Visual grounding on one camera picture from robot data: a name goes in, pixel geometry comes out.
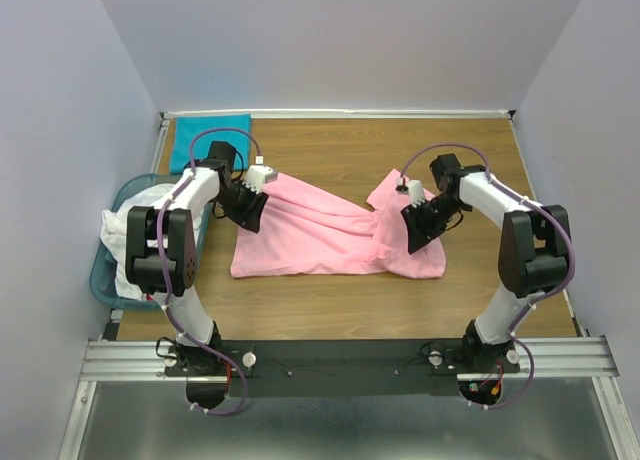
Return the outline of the pink t-shirt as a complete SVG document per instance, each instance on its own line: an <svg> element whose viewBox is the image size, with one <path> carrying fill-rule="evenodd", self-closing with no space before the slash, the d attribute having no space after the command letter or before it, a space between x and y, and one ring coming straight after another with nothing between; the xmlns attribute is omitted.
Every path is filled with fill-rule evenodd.
<svg viewBox="0 0 640 460"><path fill-rule="evenodd" d="M390 272L411 279L443 276L446 256L435 240L408 252L391 170L369 194L369 210L294 177L281 174L265 186L269 195L257 233L239 229L230 266L234 278L296 274L368 275Z"/></svg>

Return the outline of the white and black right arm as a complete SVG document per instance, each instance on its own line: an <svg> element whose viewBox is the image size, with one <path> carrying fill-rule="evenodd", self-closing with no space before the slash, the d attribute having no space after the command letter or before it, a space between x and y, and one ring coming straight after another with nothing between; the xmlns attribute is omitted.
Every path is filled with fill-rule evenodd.
<svg viewBox="0 0 640 460"><path fill-rule="evenodd" d="M463 166L453 154L430 164L438 193L428 199L418 180L399 176L396 189L408 196L401 211L408 251L415 253L443 235L457 214L478 210L501 230L500 284L486 309L471 321L451 352L437 353L456 372L483 372L504 361L519 324L542 300L565 289L575 274L569 215L544 206L500 182L488 165Z"/></svg>

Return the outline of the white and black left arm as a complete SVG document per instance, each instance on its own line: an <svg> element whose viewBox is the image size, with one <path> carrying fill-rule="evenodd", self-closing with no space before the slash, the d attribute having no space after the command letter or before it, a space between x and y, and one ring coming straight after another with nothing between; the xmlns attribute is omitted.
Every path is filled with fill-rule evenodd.
<svg viewBox="0 0 640 460"><path fill-rule="evenodd" d="M269 199L267 184L278 173L262 155L234 175L235 147L214 141L207 156L189 161L179 181L150 206L131 207L126 220L124 268L129 283L151 296L175 332L176 362L185 362L201 375L220 365L234 371L235 363L222 351L216 322L207 314L195 289L199 269L194 215L217 205L223 216L257 234Z"/></svg>

